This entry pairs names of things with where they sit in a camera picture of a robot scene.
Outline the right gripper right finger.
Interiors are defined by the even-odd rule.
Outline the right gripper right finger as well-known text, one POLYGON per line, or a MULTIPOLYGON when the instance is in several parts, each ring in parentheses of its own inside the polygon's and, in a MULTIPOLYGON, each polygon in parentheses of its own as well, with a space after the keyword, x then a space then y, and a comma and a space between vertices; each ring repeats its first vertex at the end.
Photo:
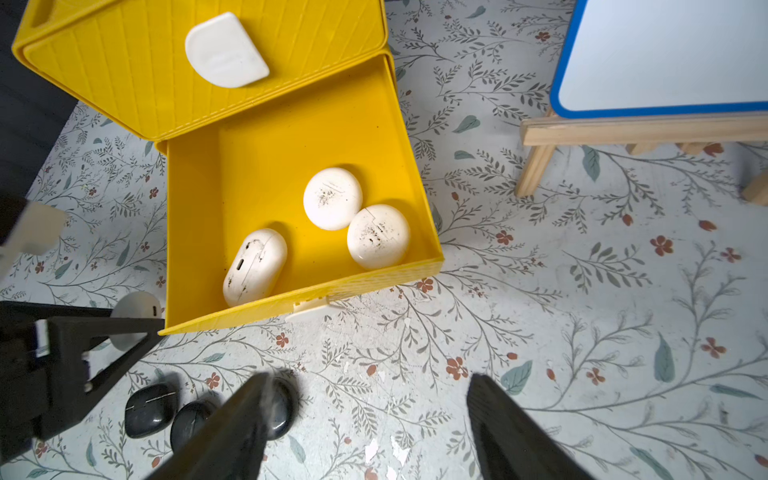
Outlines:
POLYGON ((589 479, 489 376, 471 376, 466 404, 485 479, 589 479))

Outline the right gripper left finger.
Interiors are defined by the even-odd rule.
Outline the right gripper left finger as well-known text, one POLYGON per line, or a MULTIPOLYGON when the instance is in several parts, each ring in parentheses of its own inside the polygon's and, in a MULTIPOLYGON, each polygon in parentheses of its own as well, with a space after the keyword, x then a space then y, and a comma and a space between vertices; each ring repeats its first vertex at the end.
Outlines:
POLYGON ((257 373, 151 479, 256 479, 273 413, 273 376, 257 373))

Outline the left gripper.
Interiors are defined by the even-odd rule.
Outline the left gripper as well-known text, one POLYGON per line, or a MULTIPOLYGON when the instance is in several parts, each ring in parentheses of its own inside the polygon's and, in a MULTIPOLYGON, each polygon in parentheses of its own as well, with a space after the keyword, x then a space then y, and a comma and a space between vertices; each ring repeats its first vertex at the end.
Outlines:
POLYGON ((1 304, 1 462, 79 424, 160 341, 162 319, 38 318, 1 304), (110 336, 145 333, 127 352, 110 336))

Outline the black oval earphone case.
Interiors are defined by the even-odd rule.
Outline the black oval earphone case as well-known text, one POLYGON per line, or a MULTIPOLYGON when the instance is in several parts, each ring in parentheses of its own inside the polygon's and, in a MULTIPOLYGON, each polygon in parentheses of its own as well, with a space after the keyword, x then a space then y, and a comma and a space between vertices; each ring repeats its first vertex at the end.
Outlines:
POLYGON ((176 414, 170 431, 170 445, 174 453, 183 447, 202 429, 215 413, 217 406, 209 401, 193 401, 176 414))

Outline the black round earphone case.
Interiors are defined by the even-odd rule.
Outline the black round earphone case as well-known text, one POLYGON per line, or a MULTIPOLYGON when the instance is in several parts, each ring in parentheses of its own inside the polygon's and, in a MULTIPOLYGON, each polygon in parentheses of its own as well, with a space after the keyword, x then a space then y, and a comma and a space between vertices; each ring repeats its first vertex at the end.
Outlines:
POLYGON ((267 431, 269 441, 278 440, 289 432, 299 410, 299 394, 291 382, 274 378, 272 390, 272 410, 267 431))

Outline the black square earphone case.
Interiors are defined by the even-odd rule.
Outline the black square earphone case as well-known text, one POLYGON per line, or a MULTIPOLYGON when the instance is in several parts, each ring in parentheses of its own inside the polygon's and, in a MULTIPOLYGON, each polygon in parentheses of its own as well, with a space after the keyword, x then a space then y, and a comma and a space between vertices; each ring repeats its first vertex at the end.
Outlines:
POLYGON ((171 424, 177 410, 178 393, 169 383, 137 390, 125 405, 125 433, 132 439, 153 435, 171 424))

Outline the white oblong earphone case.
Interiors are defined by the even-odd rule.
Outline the white oblong earphone case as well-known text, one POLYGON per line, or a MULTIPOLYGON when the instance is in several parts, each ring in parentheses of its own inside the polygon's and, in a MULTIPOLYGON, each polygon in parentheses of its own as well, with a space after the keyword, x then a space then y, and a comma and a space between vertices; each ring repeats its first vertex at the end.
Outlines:
POLYGON ((265 228, 249 234, 240 246, 223 282, 226 304, 235 307, 271 294, 288 256, 277 231, 265 228))

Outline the white round earphone case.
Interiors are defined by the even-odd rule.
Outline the white round earphone case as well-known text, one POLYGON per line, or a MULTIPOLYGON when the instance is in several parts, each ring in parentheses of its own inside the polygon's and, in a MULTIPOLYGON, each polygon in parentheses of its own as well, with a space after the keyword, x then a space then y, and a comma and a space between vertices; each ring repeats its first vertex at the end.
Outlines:
MULTIPOLYGON (((132 292, 117 302, 110 317, 113 319, 160 319, 162 307, 159 299, 148 292, 132 292)), ((139 343, 145 333, 127 333, 110 336, 112 345, 127 352, 139 343)))
POLYGON ((362 188, 357 178, 344 168, 327 168, 308 182, 304 195, 304 211, 315 226, 338 231, 349 226, 362 208, 362 188))
POLYGON ((387 204, 362 209, 347 230, 349 253, 366 270, 401 263, 409 250, 410 241, 411 232, 406 217, 387 204))

